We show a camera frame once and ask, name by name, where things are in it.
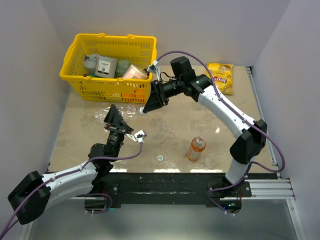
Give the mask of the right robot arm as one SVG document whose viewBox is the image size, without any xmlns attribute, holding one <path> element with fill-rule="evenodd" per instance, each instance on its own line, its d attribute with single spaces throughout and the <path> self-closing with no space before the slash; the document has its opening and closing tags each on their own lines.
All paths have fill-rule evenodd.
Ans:
<svg viewBox="0 0 320 240">
<path fill-rule="evenodd" d="M 160 109 L 168 105 L 170 97 L 185 94 L 217 116 L 235 137 L 229 149 L 232 162 L 225 174 L 227 181 L 222 185 L 223 192 L 233 197 L 241 190 L 238 181 L 246 174 L 250 162 L 266 145 L 267 124 L 262 119 L 256 121 L 240 111 L 215 89 L 207 75 L 196 75 L 187 57 L 177 57 L 170 65 L 174 79 L 168 82 L 152 81 L 150 96 L 140 113 L 143 115 Z"/>
</svg>

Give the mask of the blue bottle cap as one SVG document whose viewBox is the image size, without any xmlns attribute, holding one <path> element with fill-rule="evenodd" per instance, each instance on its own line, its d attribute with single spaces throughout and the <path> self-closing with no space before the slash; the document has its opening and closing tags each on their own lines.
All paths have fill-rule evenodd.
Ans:
<svg viewBox="0 0 320 240">
<path fill-rule="evenodd" d="M 140 113 L 141 115 L 146 115 L 146 114 L 147 114 L 147 113 L 144 112 L 144 107 L 141 107 L 141 108 L 139 109 L 139 113 Z"/>
</svg>

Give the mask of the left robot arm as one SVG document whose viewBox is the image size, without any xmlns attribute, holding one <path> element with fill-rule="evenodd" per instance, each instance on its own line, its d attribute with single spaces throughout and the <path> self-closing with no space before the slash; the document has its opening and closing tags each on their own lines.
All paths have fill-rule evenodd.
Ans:
<svg viewBox="0 0 320 240">
<path fill-rule="evenodd" d="M 39 174 L 32 171 L 12 190 L 7 199 L 21 225 L 26 225 L 61 201 L 77 195 L 99 196 L 104 184 L 99 181 L 112 168 L 119 156 L 125 135 L 133 129 L 125 122 L 120 110 L 112 104 L 104 119 L 109 136 L 105 144 L 90 148 L 88 160 L 63 171 Z"/>
</svg>

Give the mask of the clear bottle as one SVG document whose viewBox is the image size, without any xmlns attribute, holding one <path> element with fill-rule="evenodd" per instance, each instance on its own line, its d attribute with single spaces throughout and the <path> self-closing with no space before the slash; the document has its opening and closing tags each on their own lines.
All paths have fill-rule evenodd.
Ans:
<svg viewBox="0 0 320 240">
<path fill-rule="evenodd" d="M 139 109 L 137 108 L 136 105 L 127 105 L 127 104 L 116 105 L 116 108 L 118 109 L 118 111 L 120 112 L 120 114 L 122 115 L 125 121 L 130 121 L 135 119 L 139 113 Z M 98 111 L 95 112 L 95 118 L 102 123 L 106 118 L 107 114 L 109 113 L 110 109 L 111 109 L 110 106 L 100 108 Z"/>
</svg>

